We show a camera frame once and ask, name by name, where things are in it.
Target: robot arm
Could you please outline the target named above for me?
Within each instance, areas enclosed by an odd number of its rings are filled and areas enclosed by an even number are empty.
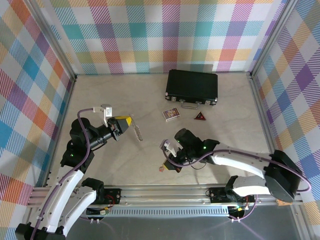
[[[130,116],[117,116],[106,120],[111,114],[109,105],[94,107],[92,110],[103,113],[105,124],[94,127],[87,118],[81,118],[90,147],[86,161],[75,169],[87,154],[85,134],[76,119],[71,125],[71,140],[63,154],[55,182],[41,207],[31,216],[30,222],[18,225],[15,231],[18,240],[64,240],[71,226],[90,204],[104,201],[104,183],[93,178],[84,180],[75,196],[71,195],[94,158],[95,147],[105,145],[111,138],[118,141],[119,136],[131,125],[132,119]]]
[[[195,162],[238,168],[254,176],[232,176],[225,187],[231,201],[239,197],[271,194],[284,202],[293,202],[302,176],[301,170],[282,151],[273,154],[243,151],[216,140],[201,141],[189,130],[181,129],[174,138],[183,147],[164,140],[160,146],[166,156],[163,166],[178,173]]]

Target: beige floor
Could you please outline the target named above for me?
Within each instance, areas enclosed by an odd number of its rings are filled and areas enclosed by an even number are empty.
[[[194,120],[199,110],[183,109],[179,103],[165,100],[167,77],[167,74],[79,76],[61,131],[52,174],[57,174],[77,112],[106,103],[112,105],[114,116],[134,115],[143,141],[138,142],[133,128],[120,136],[120,141],[111,139],[95,152],[85,178],[100,179],[106,185],[223,184],[232,175],[245,176],[242,170],[217,165],[207,165],[198,171],[185,167],[180,173],[159,172],[164,161],[160,143],[163,139],[174,140],[175,133],[182,128],[191,130],[202,140],[215,139],[248,151],[268,152],[244,73],[219,74],[217,105],[200,107],[207,121]],[[166,122],[162,111],[173,107],[178,107],[181,117]],[[96,113],[84,113],[83,117],[96,127],[102,124]]]

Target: briefcase handle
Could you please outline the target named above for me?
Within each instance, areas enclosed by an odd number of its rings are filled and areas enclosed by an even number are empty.
[[[198,104],[197,107],[195,107],[195,106],[184,106],[185,100],[180,99],[179,101],[181,102],[181,107],[184,108],[184,109],[198,109],[200,107],[200,104],[201,104],[200,101],[196,101],[195,103]]]

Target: black briefcase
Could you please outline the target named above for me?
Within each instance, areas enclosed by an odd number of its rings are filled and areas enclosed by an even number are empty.
[[[183,108],[197,109],[200,104],[216,105],[218,102],[218,75],[195,71],[170,70],[165,99],[181,102]],[[184,103],[197,104],[197,107]]]

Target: triangle sign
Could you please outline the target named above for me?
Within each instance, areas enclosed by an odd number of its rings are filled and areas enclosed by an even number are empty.
[[[199,112],[198,115],[194,119],[195,120],[203,120],[203,121],[207,120],[205,118],[205,116],[202,114],[202,112]]]

